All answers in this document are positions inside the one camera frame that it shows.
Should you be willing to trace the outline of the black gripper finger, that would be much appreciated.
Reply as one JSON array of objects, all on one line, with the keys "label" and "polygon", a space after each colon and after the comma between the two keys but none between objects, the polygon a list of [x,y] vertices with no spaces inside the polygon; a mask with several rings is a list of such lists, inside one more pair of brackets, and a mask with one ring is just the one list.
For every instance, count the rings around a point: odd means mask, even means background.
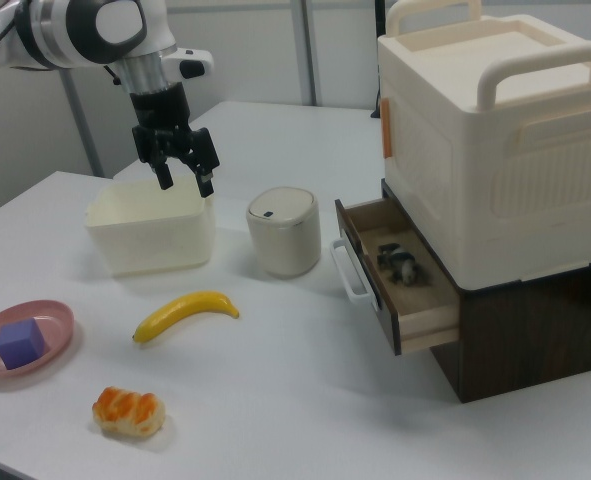
[{"label": "black gripper finger", "polygon": [[138,158],[148,164],[155,173],[159,186],[167,190],[173,186],[173,179],[167,162],[166,140],[156,130],[135,126],[132,129]]},{"label": "black gripper finger", "polygon": [[213,171],[220,165],[215,146],[207,128],[178,132],[177,158],[194,173],[202,198],[214,193]]}]

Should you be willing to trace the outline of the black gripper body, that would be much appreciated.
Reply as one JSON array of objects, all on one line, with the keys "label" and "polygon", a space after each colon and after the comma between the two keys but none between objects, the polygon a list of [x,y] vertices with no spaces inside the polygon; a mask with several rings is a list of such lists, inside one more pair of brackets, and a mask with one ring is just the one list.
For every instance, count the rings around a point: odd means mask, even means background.
[{"label": "black gripper body", "polygon": [[139,156],[154,156],[155,133],[170,139],[165,155],[191,152],[190,109],[181,83],[153,93],[130,94],[138,124],[132,129]]}]

